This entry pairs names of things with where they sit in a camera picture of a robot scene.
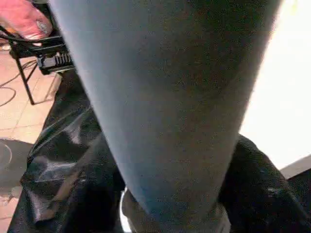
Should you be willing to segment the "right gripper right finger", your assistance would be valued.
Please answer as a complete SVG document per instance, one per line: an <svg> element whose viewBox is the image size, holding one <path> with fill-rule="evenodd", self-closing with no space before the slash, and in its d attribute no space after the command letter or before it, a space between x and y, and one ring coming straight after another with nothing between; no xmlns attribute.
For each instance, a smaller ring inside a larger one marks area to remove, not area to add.
<svg viewBox="0 0 311 233"><path fill-rule="evenodd" d="M309 233L311 217L285 177L240 135L220 192L232 233Z"/></svg>

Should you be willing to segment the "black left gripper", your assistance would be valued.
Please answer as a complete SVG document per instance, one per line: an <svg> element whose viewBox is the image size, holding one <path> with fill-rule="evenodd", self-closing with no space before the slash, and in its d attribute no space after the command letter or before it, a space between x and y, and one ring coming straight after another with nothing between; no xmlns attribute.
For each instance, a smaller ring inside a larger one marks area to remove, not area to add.
<svg viewBox="0 0 311 233"><path fill-rule="evenodd" d="M10 46L9 54L14 59L36 57L37 65L44 75L74 68L69 50L57 30L53 30L50 36L38 44L13 41Z"/></svg>

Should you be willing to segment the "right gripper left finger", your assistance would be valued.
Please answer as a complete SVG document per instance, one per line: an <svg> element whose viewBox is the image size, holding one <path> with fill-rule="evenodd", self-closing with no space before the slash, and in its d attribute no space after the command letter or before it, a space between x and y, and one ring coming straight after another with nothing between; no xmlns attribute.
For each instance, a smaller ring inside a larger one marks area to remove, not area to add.
<svg viewBox="0 0 311 233"><path fill-rule="evenodd" d="M76 163L69 195L62 205L62 233L121 233L119 206L125 187L102 134Z"/></svg>

